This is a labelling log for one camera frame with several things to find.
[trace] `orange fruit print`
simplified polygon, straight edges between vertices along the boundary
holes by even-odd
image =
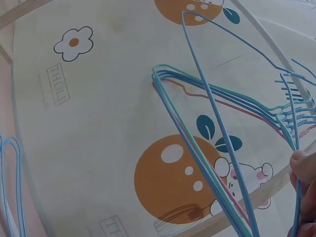
[[[212,166],[220,157],[208,142],[195,137]],[[135,168],[135,191],[143,207],[156,218],[187,224],[207,216],[216,199],[181,135],[151,144]]]
[[[213,20],[223,9],[222,6],[198,0],[155,0],[155,4],[165,18],[179,25],[182,24],[182,11],[194,11]],[[206,20],[199,16],[185,14],[185,23],[187,26],[202,25],[206,22]]]

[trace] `flower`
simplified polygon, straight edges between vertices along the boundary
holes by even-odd
[[[93,41],[90,39],[92,34],[89,26],[84,26],[80,30],[70,29],[64,33],[62,40],[55,44],[54,51],[62,54],[65,62],[75,61],[79,54],[85,54],[93,48]]]

